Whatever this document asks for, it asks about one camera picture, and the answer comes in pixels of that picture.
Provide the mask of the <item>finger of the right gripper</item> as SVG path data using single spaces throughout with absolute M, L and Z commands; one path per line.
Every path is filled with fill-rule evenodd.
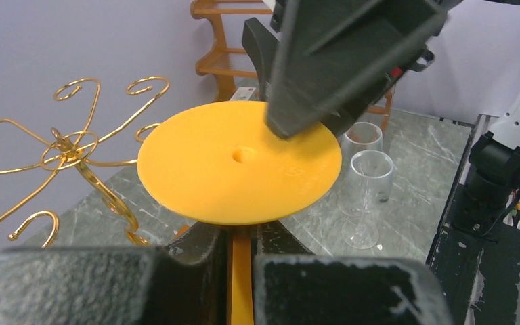
M 257 73 L 258 98 L 267 104 L 265 124 L 274 135 L 295 137 L 322 123 L 339 136 L 364 114 L 364 107 L 355 100 L 332 110 L 319 110 L 296 101 L 275 107 L 270 103 L 271 79 L 279 40 L 257 18 L 249 18 L 244 21 L 241 43 Z

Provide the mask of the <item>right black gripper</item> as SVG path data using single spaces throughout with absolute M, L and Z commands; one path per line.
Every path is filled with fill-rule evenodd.
M 324 124 L 348 130 L 417 59 L 433 55 L 457 1 L 274 1 L 280 33 L 265 122 L 290 139 Z

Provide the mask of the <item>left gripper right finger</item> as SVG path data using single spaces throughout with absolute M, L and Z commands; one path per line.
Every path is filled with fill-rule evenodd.
M 281 223 L 253 226 L 256 324 L 451 324 L 433 272 L 420 261 L 312 253 Z

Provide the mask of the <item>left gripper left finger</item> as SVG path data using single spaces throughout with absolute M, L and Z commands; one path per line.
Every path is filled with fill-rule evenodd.
M 164 246 L 0 253 L 0 324 L 223 324 L 226 230 L 196 223 Z

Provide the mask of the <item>orange plastic wine glass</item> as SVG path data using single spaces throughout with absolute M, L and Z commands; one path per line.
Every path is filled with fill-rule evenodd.
M 251 228 L 292 215 L 336 181 L 341 149 L 321 124 L 290 140 L 264 122 L 265 103 L 228 101 L 180 112 L 157 126 L 137 158 L 158 203 L 229 230 L 227 321 L 252 324 Z

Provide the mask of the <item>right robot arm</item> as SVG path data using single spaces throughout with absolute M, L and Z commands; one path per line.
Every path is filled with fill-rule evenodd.
M 256 70 L 265 122 L 281 139 L 317 123 L 345 133 L 409 71 L 434 60 L 437 36 L 455 1 L 277 1 L 264 26 L 245 20 L 242 46 Z M 520 106 L 471 148 L 452 225 L 490 239 L 520 194 Z

